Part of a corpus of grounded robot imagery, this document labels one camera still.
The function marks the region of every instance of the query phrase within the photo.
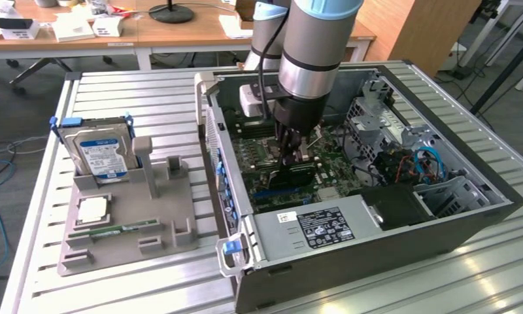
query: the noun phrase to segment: office chair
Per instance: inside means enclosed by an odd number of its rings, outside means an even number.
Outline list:
[[[112,58],[108,56],[102,56],[102,62],[105,62],[106,64],[112,64]],[[29,76],[32,76],[49,63],[57,64],[66,72],[72,72],[72,69],[60,58],[38,59],[38,61],[34,62],[33,65],[9,82],[9,85],[12,86],[12,91],[16,95],[24,95],[26,93],[25,88],[18,87],[17,84]],[[6,64],[9,65],[9,67],[18,67],[17,60],[8,59]]]

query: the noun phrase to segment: blue cable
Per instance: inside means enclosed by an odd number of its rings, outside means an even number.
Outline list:
[[[16,171],[16,165],[9,162],[8,160],[0,160],[0,164],[8,164],[9,165],[9,173],[4,180],[0,182],[0,186],[13,177],[13,173]]]
[[[1,216],[0,216],[0,229],[1,229],[1,236],[4,237],[4,248],[5,248],[4,257],[1,258],[0,261],[0,267],[1,267],[1,265],[4,265],[4,263],[6,262],[8,255],[9,255],[6,229],[4,227],[4,221],[1,220]]]
[[[442,178],[445,179],[446,178],[446,170],[443,168],[442,158],[439,157],[438,151],[434,148],[431,148],[431,147],[422,146],[419,149],[417,149],[415,158],[414,158],[417,171],[419,173],[425,173],[425,170],[422,169],[421,164],[418,163],[418,152],[419,151],[430,152],[434,155],[435,160],[438,160],[439,172],[442,174]]]

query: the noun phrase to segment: floor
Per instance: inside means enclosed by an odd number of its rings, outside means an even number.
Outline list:
[[[470,25],[460,37],[460,43],[468,46],[474,40],[484,21],[478,21],[476,25]],[[486,40],[482,51],[488,44],[498,38],[494,31],[490,38]],[[488,87],[491,81],[495,79],[498,73],[503,70],[511,57],[523,45],[523,41],[515,39],[511,42],[507,53],[498,60],[496,64],[484,69],[486,78],[478,78],[468,88],[466,94],[471,101],[476,101],[483,91]],[[114,64],[106,65],[102,63],[101,57],[76,58],[65,60],[68,66],[76,71],[96,72],[96,71],[126,71],[137,70],[137,61],[134,56],[114,56]],[[166,65],[185,67],[190,61],[190,54],[175,54],[171,56],[158,56],[157,59]],[[54,114],[57,99],[64,82],[64,71],[56,65],[48,65],[30,79],[21,83],[28,93],[20,97],[13,95],[9,90],[8,81],[16,74],[28,66],[34,60],[20,60],[21,67],[10,69],[4,60],[0,60],[0,141],[14,141],[28,138],[30,136],[45,135],[48,132],[48,119]],[[221,65],[231,64],[231,57],[221,55]],[[165,67],[162,63],[154,64],[153,68]],[[214,66],[214,53],[199,53],[194,65],[197,67]],[[508,84],[514,84],[523,76],[523,63],[511,75],[507,83],[499,89],[503,91]],[[451,78],[445,74],[439,74],[441,79],[450,80]],[[456,81],[459,86],[468,84],[471,79]],[[459,95],[459,89],[454,83],[442,84],[443,88],[451,95]],[[523,154],[523,92],[511,90],[502,98],[498,104],[486,114],[491,125],[494,126],[499,136]],[[34,141],[26,143],[20,150],[34,150],[44,146],[44,141]],[[12,251],[18,243],[21,229],[26,209],[30,202],[34,181],[37,179],[38,167],[41,162],[41,152],[36,154],[18,155],[14,160],[16,173],[13,179],[0,187],[0,212],[6,227],[9,243]],[[9,154],[0,154],[0,159],[10,158]],[[4,241],[0,232],[0,260],[4,254]],[[10,253],[4,265],[0,267],[0,275],[8,275],[12,267],[14,252]],[[0,303],[4,296],[5,281],[0,281]]]

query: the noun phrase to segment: sticker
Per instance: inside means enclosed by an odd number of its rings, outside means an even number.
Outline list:
[[[113,179],[128,173],[124,157],[116,153],[117,139],[101,139],[80,143],[90,172],[101,179]]]
[[[297,220],[297,212],[290,211],[287,213],[277,214],[277,219],[279,220],[279,224],[282,224],[283,222],[294,221]]]
[[[133,43],[108,43],[109,47],[133,46]]]
[[[355,238],[339,207],[298,215],[297,218],[305,233],[307,245],[313,249]]]

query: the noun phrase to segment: aluminum table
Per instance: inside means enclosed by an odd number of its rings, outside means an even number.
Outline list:
[[[523,157],[411,65],[383,64],[523,196]],[[218,272],[215,221],[194,115],[193,75],[213,69],[84,73],[66,79],[56,116],[126,111],[153,137],[151,160],[181,154],[201,246],[194,251],[70,277],[57,275],[73,163],[52,135],[0,313],[233,313]],[[401,97],[395,107],[421,122]],[[523,313],[523,208],[454,252],[295,299],[257,313]]]

